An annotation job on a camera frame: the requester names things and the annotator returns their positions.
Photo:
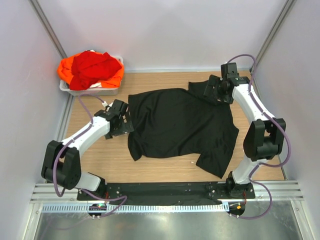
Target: gray floor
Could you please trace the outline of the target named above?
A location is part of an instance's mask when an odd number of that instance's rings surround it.
[[[248,202],[244,216],[262,213],[268,202]],[[225,212],[115,214],[88,219],[83,213],[43,213],[36,240],[302,240],[289,201],[273,203],[258,220],[229,217]]]

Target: white wall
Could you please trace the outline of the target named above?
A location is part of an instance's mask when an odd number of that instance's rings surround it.
[[[0,2],[0,233],[15,240],[41,179],[46,145],[57,134],[66,95],[60,57],[26,0]]]
[[[141,71],[220,69],[235,55],[256,55],[285,0],[39,2],[67,55],[105,51]]]
[[[262,101],[275,116],[284,118],[292,143],[285,166],[297,179],[320,226],[320,2],[297,1],[257,69]],[[284,160],[286,152],[281,155]]]

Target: black shirt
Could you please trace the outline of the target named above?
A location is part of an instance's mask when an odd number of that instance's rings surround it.
[[[189,83],[189,90],[171,88],[129,95],[134,131],[128,148],[136,161],[142,155],[170,158],[200,154],[196,165],[220,178],[233,155],[239,130],[230,106],[203,97],[207,81]]]

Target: laundry basket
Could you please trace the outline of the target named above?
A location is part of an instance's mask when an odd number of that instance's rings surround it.
[[[124,60],[120,56],[113,56],[115,59],[118,59],[122,64]],[[107,96],[107,95],[117,95],[119,87],[115,88],[104,88],[104,87],[94,87],[88,88],[86,90],[74,91],[70,90],[68,83],[63,80],[60,80],[60,90],[64,92],[68,92],[73,96],[79,96],[81,94],[90,94],[90,95],[99,95],[99,96]]]

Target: wooden table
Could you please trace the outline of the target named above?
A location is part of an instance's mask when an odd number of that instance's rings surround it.
[[[113,102],[114,99],[127,103],[129,94],[158,89],[188,89],[188,82],[206,81],[210,74],[219,76],[220,72],[127,73],[122,80],[118,95],[102,96],[101,98],[107,103]],[[249,77],[248,72],[241,72],[240,75]],[[100,101],[94,97],[82,97],[82,99],[92,114],[103,109]],[[239,134],[232,159],[223,176],[223,180],[243,159],[242,146],[249,128],[248,120],[238,103],[234,102],[230,107],[233,121],[239,129]],[[79,104],[79,101],[75,99],[67,136],[71,136],[88,122],[88,115]],[[83,171],[101,176],[111,183],[221,181],[217,176],[196,166],[198,157],[199,154],[165,159],[142,156],[138,161],[134,161],[128,150],[128,135],[126,134],[108,140],[101,137],[82,156],[81,168]],[[269,161],[270,164],[277,164],[278,162],[278,158]],[[280,168],[262,166],[253,179],[283,180],[284,176]]]

